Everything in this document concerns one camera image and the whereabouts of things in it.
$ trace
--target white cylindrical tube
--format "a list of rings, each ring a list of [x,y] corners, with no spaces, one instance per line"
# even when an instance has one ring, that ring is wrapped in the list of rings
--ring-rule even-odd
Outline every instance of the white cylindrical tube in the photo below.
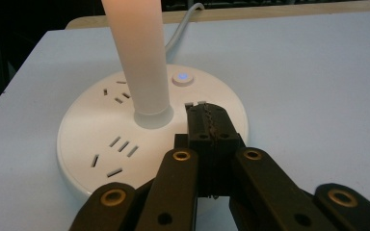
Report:
[[[102,0],[119,59],[142,127],[168,124],[173,111],[160,0]]]

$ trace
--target white cable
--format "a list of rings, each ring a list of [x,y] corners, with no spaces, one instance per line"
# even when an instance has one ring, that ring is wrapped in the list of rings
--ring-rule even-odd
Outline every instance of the white cable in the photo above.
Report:
[[[168,55],[170,53],[171,49],[175,46],[175,44],[179,41],[180,37],[182,36],[182,33],[188,24],[188,21],[191,17],[191,14],[196,10],[196,9],[201,9],[205,10],[205,7],[201,3],[196,3],[194,6],[192,6],[185,14],[185,16],[182,18],[181,23],[179,26],[176,28],[175,33],[171,37],[171,40],[165,45],[165,53]]]

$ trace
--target power button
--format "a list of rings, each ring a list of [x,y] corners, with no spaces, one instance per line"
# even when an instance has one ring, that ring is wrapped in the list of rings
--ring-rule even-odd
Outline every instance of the power button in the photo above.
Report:
[[[172,82],[179,87],[187,87],[194,83],[194,75],[188,72],[175,72],[172,76]]]

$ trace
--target white power strip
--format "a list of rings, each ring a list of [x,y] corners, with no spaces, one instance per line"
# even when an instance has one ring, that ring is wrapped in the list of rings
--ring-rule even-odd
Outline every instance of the white power strip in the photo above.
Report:
[[[88,90],[68,109],[58,135],[58,162],[76,197],[86,201],[102,185],[121,182],[137,189],[155,177],[175,134],[187,133],[185,105],[208,102],[225,108],[244,141],[249,125],[237,95],[216,77],[185,66],[167,65],[174,115],[157,129],[133,119],[134,107],[123,72]]]

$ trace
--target white table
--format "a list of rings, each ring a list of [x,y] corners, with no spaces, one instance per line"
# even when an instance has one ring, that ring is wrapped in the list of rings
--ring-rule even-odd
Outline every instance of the white table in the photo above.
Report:
[[[335,182],[370,199],[370,13],[191,23],[172,63],[229,84],[248,144],[301,188]],[[0,230],[68,229],[82,204],[58,170],[59,125],[80,93],[120,70],[107,28],[43,37],[0,97]],[[224,204],[198,230],[232,222]]]

